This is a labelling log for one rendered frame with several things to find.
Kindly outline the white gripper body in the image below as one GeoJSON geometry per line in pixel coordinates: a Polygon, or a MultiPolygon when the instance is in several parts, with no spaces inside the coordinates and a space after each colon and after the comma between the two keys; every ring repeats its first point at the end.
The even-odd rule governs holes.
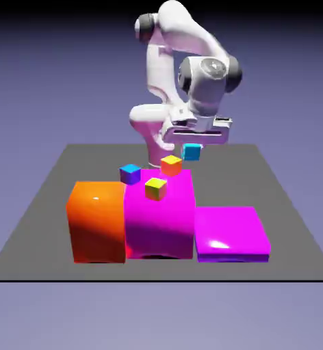
{"type": "Polygon", "coordinates": [[[229,138],[229,127],[215,127],[203,132],[196,132],[188,127],[172,126],[162,132],[162,139],[169,144],[225,144],[229,138]]]}

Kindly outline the small cyan cube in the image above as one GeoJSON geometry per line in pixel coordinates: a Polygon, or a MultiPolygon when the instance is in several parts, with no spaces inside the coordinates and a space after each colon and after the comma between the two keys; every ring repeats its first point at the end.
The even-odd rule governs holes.
{"type": "Polygon", "coordinates": [[[198,161],[202,148],[201,144],[183,144],[181,147],[181,158],[184,161],[198,161]]]}

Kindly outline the small orange cube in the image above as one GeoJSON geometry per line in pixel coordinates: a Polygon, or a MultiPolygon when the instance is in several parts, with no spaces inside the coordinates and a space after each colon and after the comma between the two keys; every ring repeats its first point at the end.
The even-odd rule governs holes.
{"type": "Polygon", "coordinates": [[[161,159],[161,173],[166,176],[176,176],[182,170],[182,159],[169,155],[161,159]]]}

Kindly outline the small yellow cube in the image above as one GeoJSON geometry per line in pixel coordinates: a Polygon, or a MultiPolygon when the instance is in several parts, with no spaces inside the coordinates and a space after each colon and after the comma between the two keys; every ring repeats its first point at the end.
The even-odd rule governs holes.
{"type": "Polygon", "coordinates": [[[150,178],[145,182],[145,196],[150,200],[160,201],[166,195],[167,180],[150,178]]]}

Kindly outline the small blue cube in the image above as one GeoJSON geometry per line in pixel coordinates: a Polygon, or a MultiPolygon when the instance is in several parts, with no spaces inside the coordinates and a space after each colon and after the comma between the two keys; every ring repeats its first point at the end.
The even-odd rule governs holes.
{"type": "Polygon", "coordinates": [[[127,164],[119,168],[120,181],[126,185],[134,185],[140,182],[141,168],[134,164],[127,164]]]}

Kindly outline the large magenta box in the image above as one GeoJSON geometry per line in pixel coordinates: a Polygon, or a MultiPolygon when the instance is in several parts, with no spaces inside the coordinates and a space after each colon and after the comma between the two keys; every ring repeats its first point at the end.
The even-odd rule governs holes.
{"type": "Polygon", "coordinates": [[[127,186],[125,191],[128,258],[193,258],[195,208],[191,170],[172,177],[159,170],[141,170],[141,181],[127,186]],[[145,183],[151,178],[167,181],[166,195],[160,201],[145,196],[145,183]]]}

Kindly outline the flat magenta box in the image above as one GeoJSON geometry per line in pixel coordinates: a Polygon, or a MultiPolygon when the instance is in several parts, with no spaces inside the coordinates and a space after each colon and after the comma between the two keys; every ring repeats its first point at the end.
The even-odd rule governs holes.
{"type": "Polygon", "coordinates": [[[265,263],[271,245],[251,206],[200,206],[195,214],[195,244],[200,263],[265,263]]]}

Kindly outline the large orange box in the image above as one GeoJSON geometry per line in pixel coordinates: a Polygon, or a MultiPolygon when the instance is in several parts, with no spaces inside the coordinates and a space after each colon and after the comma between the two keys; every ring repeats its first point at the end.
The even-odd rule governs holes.
{"type": "Polygon", "coordinates": [[[66,203],[75,263],[124,263],[126,186],[117,181],[77,181],[66,203]]]}

